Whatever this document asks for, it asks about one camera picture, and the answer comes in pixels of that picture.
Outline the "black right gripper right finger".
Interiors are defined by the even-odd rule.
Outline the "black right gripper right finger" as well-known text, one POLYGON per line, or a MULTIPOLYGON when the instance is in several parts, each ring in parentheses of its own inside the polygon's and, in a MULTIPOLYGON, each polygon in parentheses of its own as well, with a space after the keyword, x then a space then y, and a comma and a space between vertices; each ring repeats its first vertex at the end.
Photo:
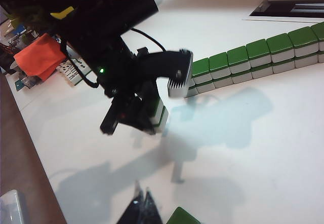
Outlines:
POLYGON ((150 188, 146 188, 146 195, 142 209, 142 223, 162 223, 161 216, 151 194, 150 188))

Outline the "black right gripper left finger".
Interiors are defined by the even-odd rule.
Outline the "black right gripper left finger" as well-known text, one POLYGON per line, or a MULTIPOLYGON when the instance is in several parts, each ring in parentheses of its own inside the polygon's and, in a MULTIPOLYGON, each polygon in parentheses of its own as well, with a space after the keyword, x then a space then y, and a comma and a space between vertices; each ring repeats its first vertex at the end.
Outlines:
POLYGON ((138 223, 143 206, 143 190, 138 180, 135 181, 134 196, 118 220, 120 223, 138 223))

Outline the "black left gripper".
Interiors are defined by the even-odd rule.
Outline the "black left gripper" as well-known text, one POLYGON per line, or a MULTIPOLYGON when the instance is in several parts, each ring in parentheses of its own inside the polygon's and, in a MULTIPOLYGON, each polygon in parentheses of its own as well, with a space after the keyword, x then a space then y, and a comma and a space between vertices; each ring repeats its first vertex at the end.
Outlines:
POLYGON ((111 98, 111 106, 104 117, 100 130, 107 135, 113 135, 118 124, 124 124, 155 135, 155 129, 150 118, 153 116, 154 107, 158 105, 159 94, 155 81, 134 82, 126 88, 106 85, 104 94, 111 98))

